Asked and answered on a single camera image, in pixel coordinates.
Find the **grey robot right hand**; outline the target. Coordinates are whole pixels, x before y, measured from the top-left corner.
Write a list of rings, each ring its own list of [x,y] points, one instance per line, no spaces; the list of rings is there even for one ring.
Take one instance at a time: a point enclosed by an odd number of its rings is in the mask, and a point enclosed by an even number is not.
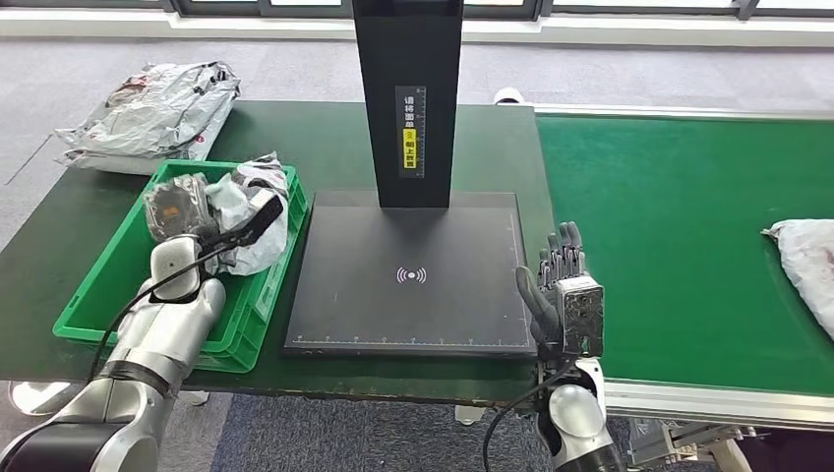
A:
[[[557,283],[587,274],[582,238],[574,221],[560,223],[547,242],[533,269],[520,265],[514,273],[519,295],[532,315],[530,332],[539,346],[555,345],[563,335]]]

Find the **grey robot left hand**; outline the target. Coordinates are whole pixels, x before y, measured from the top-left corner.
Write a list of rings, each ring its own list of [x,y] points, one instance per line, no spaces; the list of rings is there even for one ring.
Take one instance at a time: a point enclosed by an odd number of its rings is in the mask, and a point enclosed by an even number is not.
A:
[[[219,234],[209,209],[203,173],[184,174],[154,184],[142,196],[151,238],[161,243],[180,235],[208,240]]]

